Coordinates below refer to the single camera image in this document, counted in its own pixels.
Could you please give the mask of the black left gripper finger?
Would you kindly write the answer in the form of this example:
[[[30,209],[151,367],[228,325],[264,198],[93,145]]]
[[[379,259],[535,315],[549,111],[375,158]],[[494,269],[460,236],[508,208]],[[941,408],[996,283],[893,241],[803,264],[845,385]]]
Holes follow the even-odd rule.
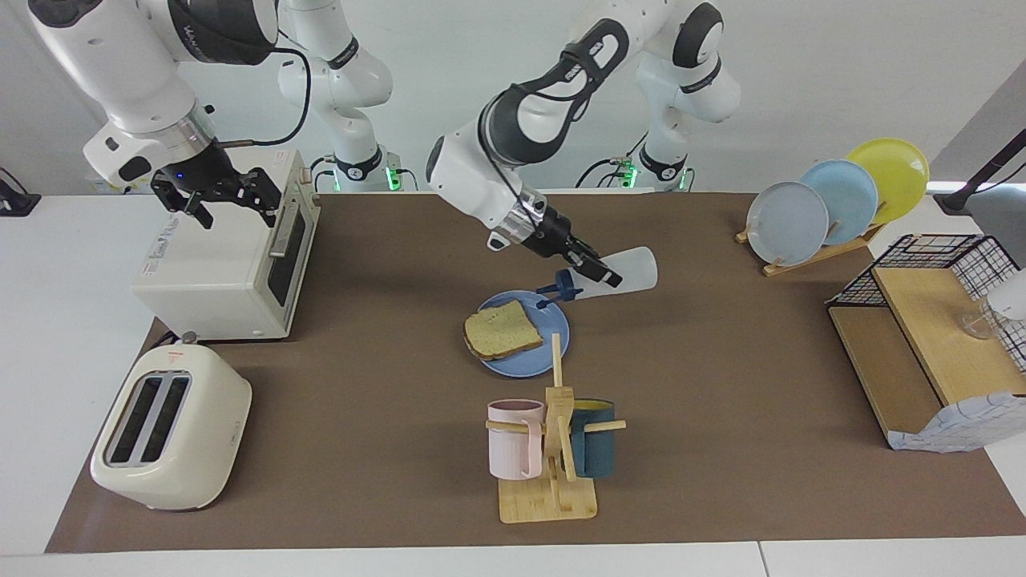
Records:
[[[604,262],[601,262],[596,253],[580,248],[569,249],[569,263],[573,270],[585,278],[600,284],[607,284],[613,288],[618,288],[622,284],[623,277],[613,271]]]

